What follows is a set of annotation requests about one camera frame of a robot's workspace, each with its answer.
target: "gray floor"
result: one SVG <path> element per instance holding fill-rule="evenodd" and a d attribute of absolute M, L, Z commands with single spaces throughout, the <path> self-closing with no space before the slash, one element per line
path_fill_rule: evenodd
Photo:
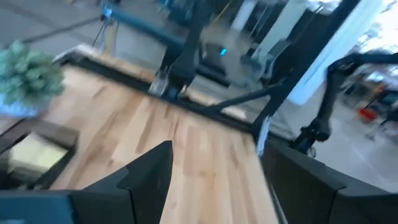
<path fill-rule="evenodd" d="M 157 26 L 170 29 L 165 22 L 165 12 L 157 13 L 152 1 L 125 1 L 124 10 Z M 68 6 L 65 0 L 2 0 L 0 1 L 0 44 L 9 44 L 15 39 L 28 39 L 48 33 L 71 24 L 99 16 L 98 7 Z M 31 44 L 35 49 L 57 55 L 79 43 L 92 44 L 101 27 L 100 22 L 90 24 L 71 32 L 55 35 Z M 242 54 L 246 51 L 249 41 L 246 35 L 229 30 L 228 25 L 220 21 L 203 31 L 203 38 L 226 46 L 229 54 Z M 148 38 L 137 31 L 121 25 L 119 27 L 116 52 L 132 63 L 138 63 L 150 70 L 159 66 L 164 47 L 156 40 Z M 234 78 L 242 78 L 244 74 L 236 73 Z M 245 91 L 238 88 L 224 89 L 202 78 L 196 78 L 193 86 L 220 98 L 230 98 Z M 302 107 L 285 102 L 272 118 L 273 129 L 291 135 L 298 134 L 300 127 L 309 124 L 315 116 L 320 98 L 320 89 L 314 97 Z M 253 119 L 265 105 L 265 100 L 250 102 L 243 107 Z M 362 124 L 352 110 L 337 104 L 331 121 L 333 134 L 324 143 L 317 143 L 317 159 L 334 169 L 376 185 L 391 192 L 398 192 L 398 147 L 379 136 L 376 142 L 368 141 L 364 134 L 369 126 Z"/>

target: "black metal frame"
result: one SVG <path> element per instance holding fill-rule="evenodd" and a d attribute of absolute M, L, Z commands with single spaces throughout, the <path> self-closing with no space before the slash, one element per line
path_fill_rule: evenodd
<path fill-rule="evenodd" d="M 150 82 L 147 82 L 141 78 L 138 78 L 138 76 L 135 77 L 134 75 L 126 74 L 120 70 L 116 70 L 113 67 L 104 65 L 100 62 L 90 59 L 86 55 L 81 54 L 77 51 L 65 54 L 63 57 L 61 57 L 58 60 L 58 62 L 61 65 L 70 64 L 73 66 L 78 66 L 78 67 L 84 68 L 86 70 L 92 71 L 98 75 L 105 77 L 105 78 L 112 79 L 112 80 L 114 80 L 118 83 L 121 83 L 123 85 L 126 85 L 132 89 L 141 91 L 142 93 L 145 93 L 146 95 L 160 98 L 161 100 L 164 100 L 168 103 L 180 106 L 186 110 L 193 111 L 195 113 L 206 116 L 215 121 L 221 122 L 229 127 L 232 127 L 232 128 L 235 128 L 240 131 L 247 132 L 247 133 L 251 132 L 251 126 L 252 126 L 251 123 L 248 123 L 247 121 L 243 121 L 241 119 L 235 118 L 235 117 L 227 115 L 225 113 L 222 113 L 221 110 L 224 108 L 227 108 L 229 106 L 238 105 L 238 104 L 250 101 L 250 100 L 255 100 L 255 99 L 267 96 L 267 95 L 271 94 L 272 92 L 274 92 L 274 90 L 277 90 L 279 88 L 279 86 L 273 86 L 272 88 L 267 89 L 267 90 L 255 91 L 253 93 L 249 93 L 244 96 L 239 96 L 237 98 L 226 100 L 226 101 L 223 101 L 223 102 L 215 104 L 215 105 L 203 105 L 201 103 L 192 101 L 189 98 L 175 99 L 167 94 L 164 94 L 162 96 L 154 95 L 148 91 L 149 87 L 151 85 Z"/>
<path fill-rule="evenodd" d="M 357 3 L 359 3 L 359 1 L 360 0 L 344 0 L 340 3 L 339 7 L 333 12 L 334 20 L 329 22 L 325 26 L 324 32 L 314 33 L 314 40 L 318 41 L 312 45 L 311 51 L 306 53 L 307 57 L 302 58 L 300 63 L 295 68 L 292 68 L 293 72 L 291 72 L 286 81 L 283 82 L 283 85 L 272 86 L 271 88 L 259 90 L 253 93 L 249 93 L 247 95 L 226 100 L 216 105 L 203 105 L 201 103 L 197 103 L 186 98 L 171 97 L 168 94 L 164 94 L 162 96 L 154 95 L 152 93 L 149 93 L 148 91 L 151 83 L 132 75 L 125 74 L 122 71 L 115 70 L 114 68 L 107 65 L 96 62 L 95 60 L 92 60 L 89 57 L 80 54 L 79 52 L 71 52 L 69 54 L 66 54 L 62 58 L 60 58 L 60 61 L 63 64 L 70 63 L 72 65 L 85 68 L 87 70 L 97 73 L 98 75 L 122 83 L 123 85 L 126 85 L 135 90 L 139 90 L 147 95 L 158 97 L 168 103 L 206 116 L 229 127 L 236 128 L 243 132 L 251 133 L 254 137 L 254 140 L 257 141 L 259 139 L 258 137 L 260 135 L 260 130 L 264 119 L 267 116 L 274 115 L 277 109 L 288 97 L 294 86 L 301 79 L 302 75 L 307 71 L 308 66 L 312 64 L 313 59 L 316 58 L 317 55 L 322 51 L 324 46 L 328 43 L 333 34 L 339 29 L 340 25 L 344 22 L 345 18 L 349 16 L 349 14 L 355 8 Z M 191 57 L 195 52 L 200 32 L 204 26 L 203 22 L 201 21 L 202 19 L 200 19 L 200 16 L 195 19 L 194 25 L 192 26 L 188 34 L 188 38 L 184 41 L 179 37 L 176 37 L 175 35 L 167 32 L 166 30 L 147 24 L 140 19 L 134 18 L 131 15 L 120 11 L 116 7 L 112 7 L 110 5 L 105 6 L 103 14 L 108 18 L 113 18 L 119 22 L 123 22 L 128 26 L 149 34 L 157 38 L 161 43 L 165 44 L 167 46 L 167 50 L 162 61 L 162 65 L 160 66 L 160 70 L 164 71 L 166 68 L 170 67 L 175 68 L 177 66 L 176 62 L 179 62 L 178 59 L 180 61 L 183 60 L 182 63 L 178 63 L 178 74 L 175 74 L 174 70 L 171 70 L 171 72 L 169 72 L 169 80 L 170 82 L 179 81 L 179 83 L 183 83 L 188 80 L 189 82 L 186 82 L 185 84 L 190 84 L 195 75 L 194 69 L 191 69 L 194 66 L 192 65 L 191 60 L 193 59 Z M 255 119 L 253 123 L 243 121 L 222 112 L 222 109 L 229 106 L 238 105 L 247 101 L 265 97 L 267 95 L 269 95 L 271 99 L 263 108 L 263 110 L 259 113 L 259 116 Z"/>

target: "robotic arm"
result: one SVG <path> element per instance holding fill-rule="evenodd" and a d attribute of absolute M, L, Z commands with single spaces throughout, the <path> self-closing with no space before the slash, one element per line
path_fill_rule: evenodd
<path fill-rule="evenodd" d="M 290 145 L 292 149 L 307 154 L 315 141 L 323 142 L 329 139 L 331 134 L 329 120 L 339 87 L 356 69 L 368 63 L 398 65 L 398 53 L 350 54 L 329 65 L 326 70 L 326 90 L 317 117 L 309 126 L 301 128 L 301 134 Z"/>

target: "wooden desk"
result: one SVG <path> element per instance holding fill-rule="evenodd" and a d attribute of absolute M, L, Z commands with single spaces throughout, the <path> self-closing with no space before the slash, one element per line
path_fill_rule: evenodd
<path fill-rule="evenodd" d="M 153 77 L 137 66 L 79 49 Z M 250 135 L 76 67 L 65 67 L 65 76 L 64 94 L 42 119 L 79 130 L 80 142 L 53 189 L 82 189 L 170 139 L 174 166 L 161 223 L 277 223 Z"/>

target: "succulent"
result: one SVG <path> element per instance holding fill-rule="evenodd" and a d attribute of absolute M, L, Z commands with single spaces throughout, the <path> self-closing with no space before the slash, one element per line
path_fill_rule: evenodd
<path fill-rule="evenodd" d="M 61 67 L 43 52 L 18 41 L 0 50 L 0 94 L 6 96 L 5 104 L 18 101 L 29 106 L 60 95 L 65 88 L 62 80 Z"/>

